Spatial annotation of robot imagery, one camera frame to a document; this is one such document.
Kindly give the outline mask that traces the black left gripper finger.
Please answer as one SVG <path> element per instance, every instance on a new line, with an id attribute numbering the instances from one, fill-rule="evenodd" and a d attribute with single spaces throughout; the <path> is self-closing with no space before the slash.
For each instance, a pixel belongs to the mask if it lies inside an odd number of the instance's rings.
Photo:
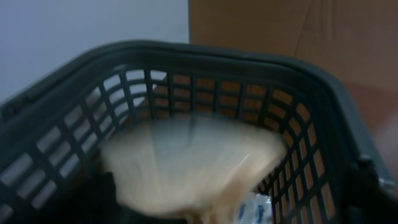
<path id="1" fill-rule="evenodd" d="M 78 187 L 46 205 L 40 222 L 57 224 L 181 224 L 184 219 L 160 219 L 125 208 L 116 201 L 112 173 L 95 175 Z"/>

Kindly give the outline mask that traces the light blue snack packet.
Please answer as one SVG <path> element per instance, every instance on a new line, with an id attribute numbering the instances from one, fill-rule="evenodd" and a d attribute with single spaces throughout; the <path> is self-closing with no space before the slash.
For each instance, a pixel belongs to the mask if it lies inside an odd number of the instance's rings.
<path id="1" fill-rule="evenodd" d="M 235 210 L 232 224 L 273 224 L 270 196 L 250 192 Z"/>

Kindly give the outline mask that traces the tan powder bag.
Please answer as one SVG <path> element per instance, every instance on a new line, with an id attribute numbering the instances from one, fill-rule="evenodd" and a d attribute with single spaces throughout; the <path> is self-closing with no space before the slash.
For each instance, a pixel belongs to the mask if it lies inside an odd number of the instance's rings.
<path id="1" fill-rule="evenodd" d="M 151 121 L 107 139 L 101 160 L 116 200 L 156 218 L 231 223 L 286 153 L 281 136 L 225 119 Z"/>

